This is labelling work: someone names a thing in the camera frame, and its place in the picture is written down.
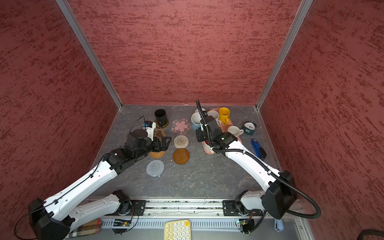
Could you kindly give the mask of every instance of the brown coaster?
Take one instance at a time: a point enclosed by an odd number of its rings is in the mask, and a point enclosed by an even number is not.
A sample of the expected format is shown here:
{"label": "brown coaster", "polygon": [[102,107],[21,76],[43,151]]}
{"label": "brown coaster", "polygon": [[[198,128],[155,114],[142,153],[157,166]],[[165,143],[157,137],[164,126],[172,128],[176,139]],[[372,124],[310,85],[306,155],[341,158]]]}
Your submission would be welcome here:
{"label": "brown coaster", "polygon": [[177,164],[183,165],[189,160],[189,152],[185,148],[179,148],[173,153],[173,161]]}
{"label": "brown coaster", "polygon": [[164,156],[166,152],[165,151],[162,151],[162,152],[150,152],[149,155],[153,158],[161,158],[162,156]]}
{"label": "brown coaster", "polygon": [[166,137],[166,132],[162,128],[155,128],[153,130],[153,136],[161,140],[161,137]]}

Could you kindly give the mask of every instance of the red textured wall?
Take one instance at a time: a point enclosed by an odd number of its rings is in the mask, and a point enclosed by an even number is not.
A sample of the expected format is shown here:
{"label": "red textured wall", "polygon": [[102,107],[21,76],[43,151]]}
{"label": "red textured wall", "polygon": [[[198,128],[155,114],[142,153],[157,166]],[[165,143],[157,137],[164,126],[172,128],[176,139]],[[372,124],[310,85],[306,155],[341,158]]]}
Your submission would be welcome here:
{"label": "red textured wall", "polygon": [[262,106],[283,169],[322,208],[316,240],[384,230],[383,12],[314,1]]}
{"label": "red textured wall", "polygon": [[300,2],[69,0],[126,104],[255,104]]}
{"label": "red textured wall", "polygon": [[0,43],[0,232],[16,239],[31,200],[90,169],[117,107],[54,0],[2,1]]}

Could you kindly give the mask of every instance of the yellow mug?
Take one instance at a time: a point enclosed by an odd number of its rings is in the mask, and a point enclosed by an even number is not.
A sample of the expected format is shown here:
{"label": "yellow mug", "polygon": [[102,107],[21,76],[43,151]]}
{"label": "yellow mug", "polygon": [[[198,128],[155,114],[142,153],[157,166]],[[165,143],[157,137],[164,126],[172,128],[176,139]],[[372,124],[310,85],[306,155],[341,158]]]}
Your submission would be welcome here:
{"label": "yellow mug", "polygon": [[229,123],[229,114],[231,111],[228,108],[220,108],[218,111],[218,119],[225,125]]}

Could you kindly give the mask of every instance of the black cup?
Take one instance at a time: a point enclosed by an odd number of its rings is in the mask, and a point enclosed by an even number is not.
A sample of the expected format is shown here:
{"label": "black cup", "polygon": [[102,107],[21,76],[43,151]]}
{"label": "black cup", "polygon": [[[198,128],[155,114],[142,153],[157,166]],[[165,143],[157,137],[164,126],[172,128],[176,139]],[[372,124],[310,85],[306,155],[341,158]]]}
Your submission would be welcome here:
{"label": "black cup", "polygon": [[159,128],[168,126],[167,113],[164,109],[158,109],[155,111],[156,124]]}

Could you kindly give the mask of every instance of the pink tray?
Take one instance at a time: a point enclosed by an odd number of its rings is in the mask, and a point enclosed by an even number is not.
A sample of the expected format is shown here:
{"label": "pink tray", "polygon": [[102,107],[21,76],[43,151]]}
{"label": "pink tray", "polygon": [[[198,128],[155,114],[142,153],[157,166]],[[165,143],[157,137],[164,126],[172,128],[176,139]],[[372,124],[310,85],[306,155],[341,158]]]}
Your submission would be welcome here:
{"label": "pink tray", "polygon": [[[219,110],[220,108],[212,108],[212,109],[208,109],[208,110],[206,110],[206,111],[208,112],[208,111],[211,111],[211,110],[215,110],[216,112],[218,112],[218,110]],[[221,128],[221,131],[222,131],[222,132],[227,132],[227,131],[228,131],[228,128],[229,128],[230,126],[233,126],[232,121],[231,121],[231,118],[229,118],[229,122],[228,122],[228,124],[224,124],[224,123],[222,123],[222,124],[219,125],[219,127]]]}

